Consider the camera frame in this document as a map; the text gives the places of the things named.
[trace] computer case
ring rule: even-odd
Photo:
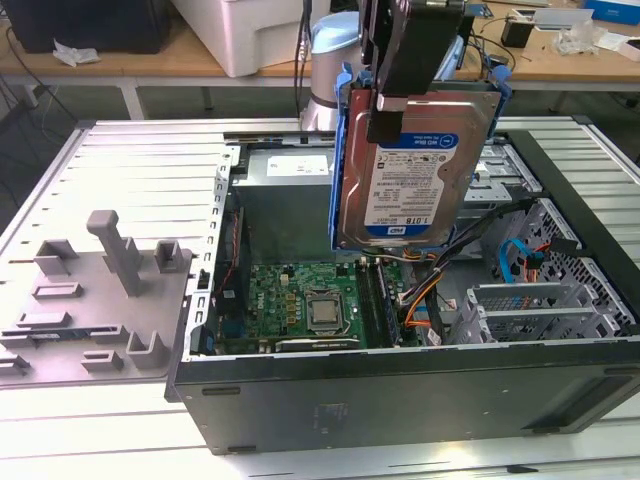
[[[4,0],[16,38],[29,53],[53,40],[99,52],[158,53],[169,37],[168,0]]]

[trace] green circuit board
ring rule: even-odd
[[[342,328],[331,335],[357,339],[366,348],[364,327],[356,287],[355,265],[351,263],[298,263],[253,265],[249,290],[249,338],[309,337],[307,301],[313,295],[339,298]],[[391,292],[403,287],[400,267],[384,267]]]

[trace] wooden desk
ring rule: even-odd
[[[560,1],[554,2],[558,7]],[[514,5],[491,3],[494,19],[506,17]],[[490,20],[477,19],[474,22],[476,34]],[[640,36],[640,27],[617,23],[595,22],[610,32],[629,36]],[[487,26],[482,35],[500,43],[504,28],[503,21]],[[525,48],[510,48],[516,57],[517,65],[511,78],[515,89],[528,90],[640,90],[640,63],[632,62],[617,52],[600,49],[599,54],[566,55],[557,53],[551,43],[555,32],[540,32],[535,28],[531,32]],[[508,57],[499,47],[487,42],[486,50]],[[474,48],[468,48],[464,64],[457,78],[475,80],[480,73],[480,55]]]
[[[491,3],[495,19],[505,17],[513,5]],[[482,31],[487,20],[477,19],[476,33]],[[601,23],[612,32],[640,35],[640,27]],[[487,26],[483,35],[500,41],[504,23]],[[561,56],[551,47],[555,33],[534,29],[524,49],[511,49],[516,56],[517,67],[511,84],[515,89],[527,90],[583,90],[583,91],[640,91],[640,63],[615,52],[600,50],[599,55]],[[51,54],[27,54],[15,43],[27,66],[45,83],[50,85],[105,85],[120,88],[132,119],[143,119],[144,108],[138,96],[143,86],[252,86],[289,87],[293,83],[293,62],[274,65],[260,70],[256,75],[229,78],[220,64],[211,56],[193,31],[184,23],[176,22],[170,41],[157,55],[131,55],[126,53],[102,53],[102,61],[76,68],[68,67]],[[490,53],[501,53],[500,48],[487,44]],[[464,65],[456,74],[461,80],[476,80],[480,76],[480,56],[469,48]],[[9,50],[4,31],[0,32],[0,73],[13,85],[33,85],[28,75]],[[311,73],[307,64],[305,76]]]

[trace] aluminum workbench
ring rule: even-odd
[[[121,233],[140,249],[177,238],[198,253],[221,132],[268,126],[296,129],[283,119],[98,122],[74,131],[0,237],[0,327],[31,286],[43,239],[95,249],[82,228],[92,209],[117,209]],[[506,118],[499,128],[528,130],[640,267],[640,173],[615,145],[570,117]],[[163,382],[1,390],[0,477],[507,478],[527,468],[527,478],[640,476],[638,396],[576,435],[216,457],[164,391]]]

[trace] cpu socket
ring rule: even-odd
[[[342,295],[339,292],[307,292],[307,329],[332,335],[342,328]]]

